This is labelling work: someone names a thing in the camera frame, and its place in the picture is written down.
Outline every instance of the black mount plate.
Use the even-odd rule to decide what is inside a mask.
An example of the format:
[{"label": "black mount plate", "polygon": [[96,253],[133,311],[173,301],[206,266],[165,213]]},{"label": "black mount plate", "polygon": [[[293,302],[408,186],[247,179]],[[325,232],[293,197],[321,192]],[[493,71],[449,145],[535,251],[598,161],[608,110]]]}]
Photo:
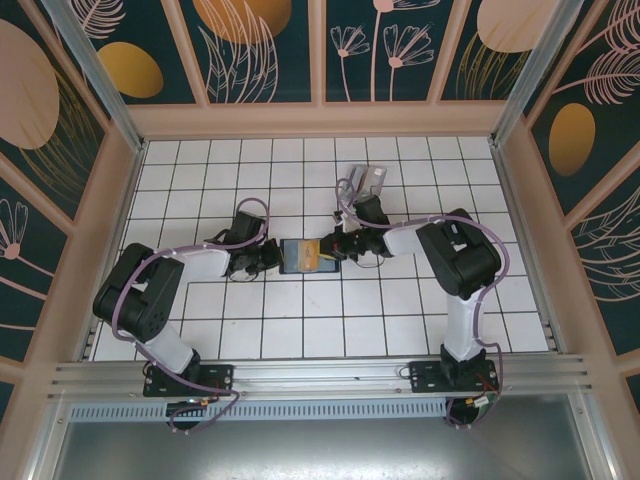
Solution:
[{"label": "black mount plate", "polygon": [[[491,360],[482,362],[478,373],[487,380],[489,385],[496,390],[498,389],[496,366]],[[476,375],[471,376],[467,381],[460,382],[460,385],[452,387],[442,373],[438,360],[410,362],[409,380],[413,393],[482,392],[484,390],[482,380]]]},{"label": "black mount plate", "polygon": [[[187,387],[150,365],[146,370],[144,397],[208,397],[211,392]],[[233,386],[233,365],[201,365],[198,385],[230,390]]]}]

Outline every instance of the purple cable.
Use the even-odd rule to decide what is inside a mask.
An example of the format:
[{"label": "purple cable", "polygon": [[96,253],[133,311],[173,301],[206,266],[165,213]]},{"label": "purple cable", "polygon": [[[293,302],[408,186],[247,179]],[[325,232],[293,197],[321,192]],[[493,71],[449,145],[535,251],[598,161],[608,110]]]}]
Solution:
[{"label": "purple cable", "polygon": [[[487,294],[491,291],[491,289],[496,288],[496,286],[507,276],[507,272],[509,271],[509,266],[511,265],[511,260],[509,258],[509,252],[507,251],[507,247],[505,246],[505,244],[489,228],[485,227],[484,225],[482,225],[482,224],[480,224],[478,222],[475,222],[473,220],[469,220],[468,218],[458,217],[457,215],[434,215],[432,217],[418,218],[416,220],[409,220],[409,221],[406,221],[406,222],[394,223],[392,225],[381,225],[381,224],[376,224],[376,223],[371,223],[371,222],[366,222],[364,220],[360,220],[354,213],[349,211],[349,206],[345,205],[343,200],[342,200],[342,198],[340,197],[340,185],[342,183],[347,183],[348,186],[351,188],[351,191],[354,192],[354,198],[352,198],[351,201],[349,202],[349,206],[354,203],[354,199],[355,199],[355,187],[353,186],[353,183],[351,183],[351,180],[349,180],[348,178],[341,178],[340,180],[338,180],[338,182],[336,183],[336,186],[335,186],[336,199],[338,200],[338,205],[340,206],[340,209],[349,218],[351,218],[352,220],[355,220],[360,225],[363,225],[365,227],[391,230],[393,228],[400,228],[400,227],[407,227],[407,226],[412,226],[412,225],[421,225],[421,224],[427,224],[427,223],[434,223],[434,222],[439,222],[439,221],[450,220],[450,221],[462,222],[462,223],[466,223],[467,225],[471,225],[472,227],[475,227],[478,230],[480,230],[483,233],[485,233],[493,241],[496,242],[496,245],[498,245],[498,248],[500,248],[500,250],[502,251],[502,255],[504,256],[504,268],[502,269],[502,272],[496,277],[496,279],[490,285],[485,287],[480,292],[480,295],[478,295],[478,300],[477,300],[476,306],[475,306],[475,308],[473,310],[473,337],[474,337],[474,340],[481,347],[484,347],[484,348],[495,347],[497,349],[497,351],[498,351],[498,365],[499,365],[500,372],[499,372],[497,395],[498,395],[498,398],[500,398],[500,394],[502,393],[502,381],[504,380],[502,349],[500,348],[500,344],[498,342],[486,343],[480,338],[479,321],[480,321],[480,309],[482,308],[482,301],[487,296]],[[453,417],[451,417],[451,408],[452,407],[453,407],[453,399],[449,400],[449,402],[448,402],[447,413],[446,413],[446,416],[445,416],[445,420],[447,421],[447,423],[449,423],[449,425],[455,426],[454,422],[456,420]],[[485,414],[484,417],[482,417],[479,420],[476,420],[473,423],[477,424],[481,420],[485,419],[486,417],[487,417],[487,414]]]},{"label": "purple cable", "polygon": [[[240,210],[240,207],[242,205],[244,205],[245,203],[247,203],[247,202],[257,202],[257,203],[259,203],[260,205],[262,205],[264,207],[264,210],[265,210],[265,213],[266,213],[264,225],[262,226],[262,228],[260,229],[260,231],[258,232],[258,234],[255,237],[253,237],[250,240],[247,240],[246,242],[239,243],[237,245],[215,245],[215,244],[212,244],[212,243],[202,243],[201,245],[188,245],[188,246],[184,246],[184,247],[169,248],[167,250],[162,250],[162,251],[154,253],[149,258],[145,259],[138,266],[138,268],[135,269],[135,271],[133,272],[133,274],[131,275],[129,280],[127,280],[127,283],[125,283],[125,285],[124,285],[124,287],[122,289],[122,292],[120,293],[120,296],[118,297],[118,301],[116,302],[116,306],[115,306],[115,308],[113,310],[113,315],[111,317],[111,332],[113,333],[114,337],[116,337],[118,340],[123,340],[123,341],[127,341],[127,342],[130,342],[130,343],[135,343],[137,351],[139,351],[144,357],[146,357],[147,360],[149,360],[154,366],[157,366],[158,368],[160,368],[164,373],[169,375],[171,378],[173,378],[177,382],[182,383],[183,385],[185,385],[187,387],[195,388],[195,389],[198,389],[198,390],[204,390],[205,392],[214,393],[216,395],[221,395],[221,394],[222,395],[226,395],[226,394],[235,395],[235,398],[231,402],[229,402],[229,404],[227,406],[225,406],[220,412],[218,412],[218,414],[216,414],[212,419],[207,420],[206,422],[202,422],[202,423],[198,424],[197,426],[195,426],[194,428],[192,428],[190,431],[193,432],[193,433],[195,433],[197,431],[200,431],[200,430],[210,426],[218,418],[220,418],[222,415],[227,413],[229,411],[229,409],[231,409],[231,407],[233,407],[233,405],[235,405],[235,403],[240,398],[240,393],[235,391],[235,390],[226,390],[226,389],[223,389],[223,388],[213,388],[213,387],[208,387],[208,386],[205,386],[205,385],[198,385],[196,383],[189,382],[188,380],[185,380],[184,378],[180,377],[176,373],[174,373],[171,370],[169,370],[168,368],[166,368],[162,363],[160,363],[158,361],[158,359],[155,358],[153,356],[153,354],[151,354],[149,351],[147,351],[147,349],[144,348],[144,345],[139,343],[135,338],[126,337],[124,335],[120,335],[120,332],[118,332],[118,319],[120,318],[120,311],[122,310],[122,305],[124,304],[124,299],[126,298],[127,294],[131,290],[131,287],[133,286],[133,284],[136,282],[136,279],[140,276],[140,274],[143,272],[143,270],[145,268],[147,268],[151,263],[153,263],[158,258],[163,257],[163,256],[172,256],[172,255],[176,255],[178,253],[196,252],[196,251],[200,251],[200,250],[236,250],[238,248],[243,248],[243,247],[246,247],[248,245],[251,245],[251,244],[253,244],[255,242],[259,242],[260,240],[262,240],[262,238],[267,234],[267,231],[269,229],[269,220],[270,220],[269,206],[264,201],[260,200],[259,198],[249,197],[249,198],[245,198],[244,200],[242,200],[238,204],[238,206],[236,207],[236,212],[238,212]],[[181,430],[178,430],[175,427],[174,423],[173,423],[173,420],[175,419],[175,417],[177,415],[179,415],[181,413],[184,413],[186,411],[195,410],[195,409],[202,409],[202,408],[206,408],[206,407],[202,407],[202,406],[186,407],[186,408],[180,409],[177,412],[175,412],[171,416],[171,418],[169,419],[169,424],[170,424],[171,428],[173,429],[174,433],[177,432],[177,431],[181,431]]]}]

